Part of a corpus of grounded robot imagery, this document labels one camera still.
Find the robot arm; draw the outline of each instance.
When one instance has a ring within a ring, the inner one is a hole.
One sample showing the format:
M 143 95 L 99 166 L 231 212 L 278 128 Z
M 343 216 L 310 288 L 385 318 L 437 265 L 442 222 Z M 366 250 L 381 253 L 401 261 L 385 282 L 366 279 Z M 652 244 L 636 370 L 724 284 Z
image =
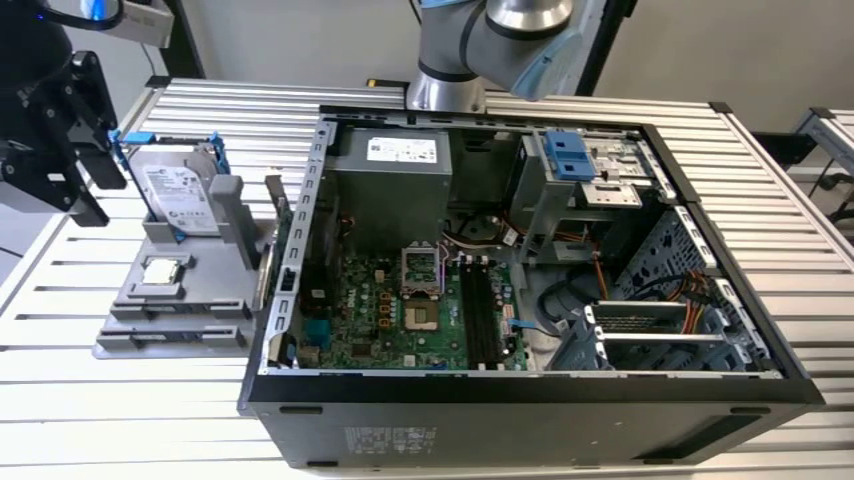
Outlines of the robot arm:
M 590 2 L 423 0 L 419 76 L 407 106 L 485 111 L 479 77 L 530 101 L 554 92 L 573 67 Z
M 112 28 L 124 14 L 118 5 L 95 21 L 54 11 L 46 0 L 0 2 L 0 203 L 68 212 L 82 226 L 108 218 L 79 166 L 100 188 L 127 182 L 111 155 L 118 122 L 100 62 L 94 52 L 72 53 L 62 25 Z

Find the table surface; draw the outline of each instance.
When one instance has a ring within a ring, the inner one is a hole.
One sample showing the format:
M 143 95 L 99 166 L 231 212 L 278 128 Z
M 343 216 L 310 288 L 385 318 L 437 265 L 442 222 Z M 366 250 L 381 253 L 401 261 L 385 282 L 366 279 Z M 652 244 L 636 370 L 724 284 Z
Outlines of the table surface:
M 401 108 L 398 89 L 326 89 L 175 80 L 150 89 L 126 131 L 219 131 L 245 201 L 271 216 L 263 177 L 299 193 L 319 104 Z M 854 477 L 854 275 L 848 244 L 740 125 L 708 104 L 491 93 L 493 114 L 657 125 L 828 407 L 696 467 L 602 470 L 291 470 L 235 399 L 246 359 L 110 360 L 90 348 L 143 238 L 136 191 L 94 193 L 112 222 L 56 216 L 0 287 L 3 478 L 624 478 L 729 480 Z

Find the ram slot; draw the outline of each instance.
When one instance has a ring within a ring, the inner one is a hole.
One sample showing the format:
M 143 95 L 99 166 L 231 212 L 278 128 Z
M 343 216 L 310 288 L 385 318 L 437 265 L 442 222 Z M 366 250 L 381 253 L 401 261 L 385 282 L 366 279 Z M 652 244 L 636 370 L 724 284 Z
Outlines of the ram slot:
M 493 309 L 489 265 L 483 263 L 462 264 L 459 278 L 469 368 L 494 370 L 502 358 Z

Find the green circuit board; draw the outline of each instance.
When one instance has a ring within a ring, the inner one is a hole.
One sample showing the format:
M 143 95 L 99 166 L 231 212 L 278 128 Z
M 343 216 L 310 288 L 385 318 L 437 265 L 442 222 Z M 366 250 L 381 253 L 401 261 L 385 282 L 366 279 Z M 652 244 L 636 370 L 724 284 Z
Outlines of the green circuit board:
M 415 262 L 417 265 L 410 264 L 414 275 L 425 279 L 437 275 L 429 256 L 417 257 Z M 317 358 L 303 359 L 303 365 L 322 369 L 469 370 L 458 268 L 449 264 L 446 291 L 437 301 L 405 299 L 399 257 L 346 257 L 333 309 L 331 342 Z M 498 338 L 503 339 L 503 305 L 511 305 L 515 311 L 506 265 L 493 267 L 489 275 L 495 298 L 495 329 Z M 521 337 L 513 337 L 510 342 L 503 368 L 525 370 Z

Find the power supply label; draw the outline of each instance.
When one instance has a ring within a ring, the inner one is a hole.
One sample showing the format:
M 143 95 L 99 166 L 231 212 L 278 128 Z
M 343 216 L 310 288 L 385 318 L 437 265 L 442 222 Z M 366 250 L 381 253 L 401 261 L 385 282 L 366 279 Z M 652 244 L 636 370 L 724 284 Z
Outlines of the power supply label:
M 346 427 L 347 449 L 355 455 L 427 455 L 437 427 Z
M 375 162 L 437 163 L 437 141 L 374 137 L 369 140 L 367 158 Z
M 199 175 L 187 167 L 143 167 L 166 221 L 189 235 L 217 234 L 217 219 Z

